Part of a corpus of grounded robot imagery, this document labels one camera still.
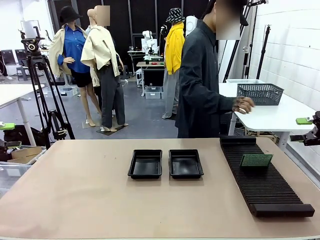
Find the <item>person's right hand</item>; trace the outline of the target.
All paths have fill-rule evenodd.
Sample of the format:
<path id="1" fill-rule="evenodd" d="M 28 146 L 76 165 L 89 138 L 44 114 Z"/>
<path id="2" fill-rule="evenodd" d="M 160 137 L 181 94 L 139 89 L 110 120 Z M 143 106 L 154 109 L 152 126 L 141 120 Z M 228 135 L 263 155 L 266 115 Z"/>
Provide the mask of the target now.
<path id="1" fill-rule="evenodd" d="M 250 97 L 237 96 L 232 105 L 232 111 L 240 114 L 249 114 L 255 107 L 254 101 Z"/>

